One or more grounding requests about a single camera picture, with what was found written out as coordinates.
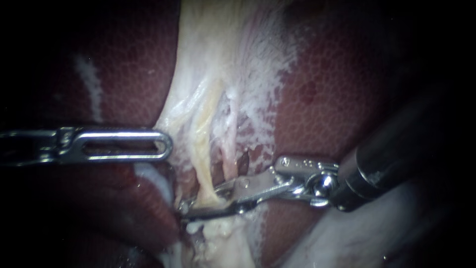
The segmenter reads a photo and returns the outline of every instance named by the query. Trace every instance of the white connective tissue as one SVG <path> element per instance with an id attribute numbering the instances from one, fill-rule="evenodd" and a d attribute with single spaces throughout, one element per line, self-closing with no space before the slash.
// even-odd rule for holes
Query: white connective tissue
<path id="1" fill-rule="evenodd" d="M 150 181 L 162 193 L 162 198 L 171 206 L 173 199 L 172 186 L 150 163 L 134 163 L 134 173 Z"/>

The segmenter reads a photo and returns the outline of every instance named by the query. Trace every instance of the white fibrous tissue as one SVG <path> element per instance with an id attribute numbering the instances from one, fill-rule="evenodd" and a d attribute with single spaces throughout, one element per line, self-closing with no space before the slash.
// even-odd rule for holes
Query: white fibrous tissue
<path id="1" fill-rule="evenodd" d="M 251 0 L 181 3 L 176 69 L 155 128 L 174 140 L 170 163 L 195 169 L 200 184 L 196 206 L 221 203 L 212 184 L 212 148 L 221 153 L 225 179 L 236 177 L 237 159 L 258 145 L 261 155 L 250 160 L 248 172 L 271 164 L 283 87 L 278 74 L 289 71 L 297 53 L 292 40 L 281 38 L 280 7 L 266 5 Z M 266 20 L 257 22 L 264 14 Z M 246 216 L 190 223 L 186 231 L 201 233 L 202 240 L 193 250 L 181 245 L 171 252 L 180 252 L 182 264 L 190 267 L 255 267 L 265 211 L 261 205 Z"/>

